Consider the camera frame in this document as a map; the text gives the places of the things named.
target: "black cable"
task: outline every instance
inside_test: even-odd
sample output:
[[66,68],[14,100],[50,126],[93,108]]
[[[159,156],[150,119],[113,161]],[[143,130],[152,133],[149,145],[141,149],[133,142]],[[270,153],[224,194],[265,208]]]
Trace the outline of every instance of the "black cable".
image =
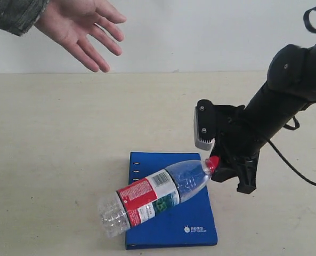
[[271,142],[270,139],[267,138],[266,135],[264,135],[262,132],[260,132],[256,127],[254,127],[253,124],[251,124],[249,121],[245,120],[245,119],[239,119],[240,121],[245,122],[246,124],[248,124],[253,130],[255,130],[261,137],[263,137],[263,139],[265,139],[269,145],[274,149],[274,151],[279,155],[279,157],[289,166],[289,168],[291,168],[298,176],[300,176],[300,178],[302,178],[303,180],[305,180],[306,182],[308,182],[309,184],[316,186],[316,182],[308,179],[307,177],[305,177],[303,174],[301,174],[285,157],[284,155],[281,153],[281,151],[275,146],[275,144],[273,142]]

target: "white wall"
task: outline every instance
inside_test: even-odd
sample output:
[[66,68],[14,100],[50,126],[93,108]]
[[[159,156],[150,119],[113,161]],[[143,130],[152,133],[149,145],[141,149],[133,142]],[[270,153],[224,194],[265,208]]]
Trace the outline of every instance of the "white wall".
[[[286,44],[311,46],[303,13],[313,0],[112,0],[128,18],[123,55],[102,45],[112,72],[266,70]],[[311,14],[316,27],[316,13]],[[0,73],[88,72],[35,28],[0,30]]]

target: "blue binder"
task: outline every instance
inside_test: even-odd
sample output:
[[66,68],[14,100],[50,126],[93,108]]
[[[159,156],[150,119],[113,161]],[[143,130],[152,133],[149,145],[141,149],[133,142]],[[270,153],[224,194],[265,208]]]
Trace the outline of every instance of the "blue binder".
[[[200,159],[197,153],[131,152],[129,184],[173,163]],[[172,209],[126,232],[127,250],[211,246],[218,242],[207,188]]]

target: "bottle label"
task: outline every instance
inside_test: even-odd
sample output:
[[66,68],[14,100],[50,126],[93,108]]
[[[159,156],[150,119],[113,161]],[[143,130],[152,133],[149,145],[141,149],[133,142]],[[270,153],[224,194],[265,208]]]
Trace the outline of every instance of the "bottle label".
[[178,189],[166,170],[160,170],[117,191],[135,227],[180,203]]

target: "plastic bottle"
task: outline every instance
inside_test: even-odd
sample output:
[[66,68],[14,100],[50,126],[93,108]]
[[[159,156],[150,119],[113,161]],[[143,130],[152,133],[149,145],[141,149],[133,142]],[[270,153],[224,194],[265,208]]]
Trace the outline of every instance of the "plastic bottle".
[[101,198],[98,210],[107,236],[120,235],[187,201],[206,186],[218,163],[217,156],[178,162]]

